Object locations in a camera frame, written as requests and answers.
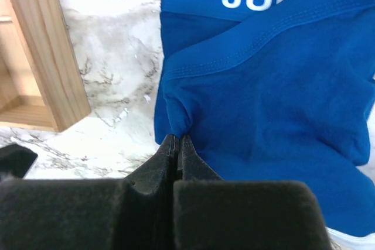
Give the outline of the blue boxer underwear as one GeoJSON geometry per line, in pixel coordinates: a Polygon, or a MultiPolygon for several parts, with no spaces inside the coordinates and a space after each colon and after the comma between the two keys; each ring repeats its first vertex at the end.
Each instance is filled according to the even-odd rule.
{"type": "Polygon", "coordinates": [[[374,0],[161,0],[155,140],[225,180],[297,180],[328,228],[374,232],[374,0]]]}

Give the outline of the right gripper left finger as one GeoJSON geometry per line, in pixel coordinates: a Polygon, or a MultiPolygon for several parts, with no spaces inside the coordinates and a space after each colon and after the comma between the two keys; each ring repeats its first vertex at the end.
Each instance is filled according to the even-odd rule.
{"type": "Polygon", "coordinates": [[[1,181],[1,248],[172,249],[178,152],[169,135],[121,179],[1,181]]]}

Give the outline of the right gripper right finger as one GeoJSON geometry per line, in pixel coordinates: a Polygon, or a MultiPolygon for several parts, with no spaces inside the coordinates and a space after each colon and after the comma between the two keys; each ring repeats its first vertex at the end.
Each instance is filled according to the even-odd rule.
{"type": "Polygon", "coordinates": [[[316,197],[297,181],[224,181],[188,136],[174,184],[176,249],[338,249],[316,197]]]}

